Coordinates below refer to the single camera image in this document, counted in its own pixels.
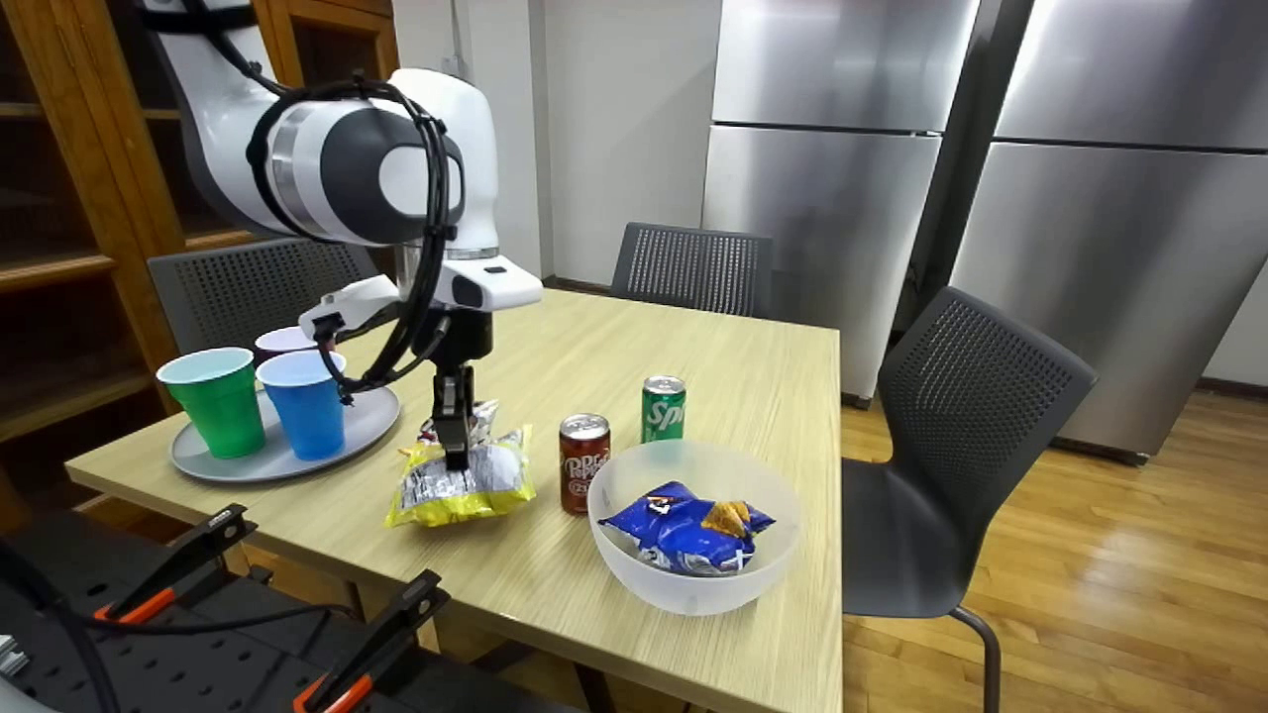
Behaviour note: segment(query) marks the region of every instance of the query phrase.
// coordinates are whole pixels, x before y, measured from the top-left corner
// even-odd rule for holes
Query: chair
[[[297,324],[322,295],[371,274],[367,251],[305,238],[149,258],[149,283],[181,353],[255,345],[268,330]]]
[[[776,241],[685,226],[628,221],[615,270],[615,295],[767,318]]]
[[[845,613],[969,626],[989,713],[1002,653],[961,593],[994,510],[1091,390],[1074,353],[942,288],[878,369],[893,460],[845,460]]]

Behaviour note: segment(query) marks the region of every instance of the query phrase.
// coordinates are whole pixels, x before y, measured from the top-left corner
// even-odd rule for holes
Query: cabinet
[[[202,202],[134,0],[0,0],[0,497],[156,418],[174,355],[148,258],[249,241]],[[259,0],[285,85],[388,77],[388,0]]]

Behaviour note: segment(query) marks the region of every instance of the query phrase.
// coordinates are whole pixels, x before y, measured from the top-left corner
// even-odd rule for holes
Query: chair backrest
[[[1091,365],[959,288],[942,288],[887,353],[878,404],[893,472],[955,523],[961,573],[997,505],[1091,390]]]
[[[767,238],[628,221],[615,295],[767,318],[767,274]]]
[[[322,295],[371,274],[367,251],[305,238],[149,258],[149,283],[181,353],[255,345],[268,330],[297,324]]]

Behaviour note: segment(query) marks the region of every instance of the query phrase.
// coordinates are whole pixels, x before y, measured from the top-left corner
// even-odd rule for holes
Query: stainless steel refrigerator
[[[1268,254],[1268,6],[1035,0],[951,287],[1066,342],[1150,460]]]
[[[973,0],[724,0],[705,226],[776,241],[771,315],[873,400]]]

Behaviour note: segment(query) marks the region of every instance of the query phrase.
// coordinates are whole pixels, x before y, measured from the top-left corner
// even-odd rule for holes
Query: soda can
[[[685,427],[685,382],[679,377],[647,377],[643,382],[643,444],[651,441],[680,441]]]
[[[599,414],[573,414],[557,423],[557,505],[586,515],[586,493],[611,456],[611,423]]]

